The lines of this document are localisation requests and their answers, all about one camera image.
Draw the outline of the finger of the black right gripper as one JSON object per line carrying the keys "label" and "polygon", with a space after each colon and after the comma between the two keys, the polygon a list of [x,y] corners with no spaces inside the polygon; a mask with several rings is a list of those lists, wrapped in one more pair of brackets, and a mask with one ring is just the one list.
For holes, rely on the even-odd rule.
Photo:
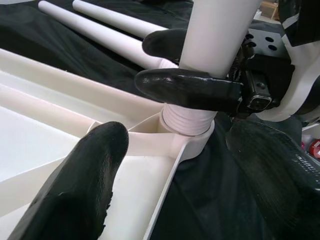
{"label": "finger of the black right gripper", "polygon": [[185,28],[158,30],[148,34],[142,41],[143,51],[153,57],[179,63],[186,39]]}
{"label": "finger of the black right gripper", "polygon": [[243,84],[219,79],[206,72],[163,68],[139,72],[136,88],[151,99],[184,108],[236,112],[242,102]]}

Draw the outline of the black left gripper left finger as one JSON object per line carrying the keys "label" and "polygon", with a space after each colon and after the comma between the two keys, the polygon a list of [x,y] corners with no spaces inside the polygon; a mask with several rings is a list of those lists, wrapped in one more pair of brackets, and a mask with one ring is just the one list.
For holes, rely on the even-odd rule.
{"label": "black left gripper left finger", "polygon": [[109,121],[93,128],[50,174],[9,239],[98,239],[128,147],[122,123]]}

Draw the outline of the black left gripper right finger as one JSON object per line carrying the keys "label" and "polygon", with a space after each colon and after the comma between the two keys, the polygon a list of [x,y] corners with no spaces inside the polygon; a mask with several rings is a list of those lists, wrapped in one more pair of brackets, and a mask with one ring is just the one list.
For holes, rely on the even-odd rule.
{"label": "black left gripper right finger", "polygon": [[272,126],[237,121],[226,145],[277,240],[320,238],[320,165]]}

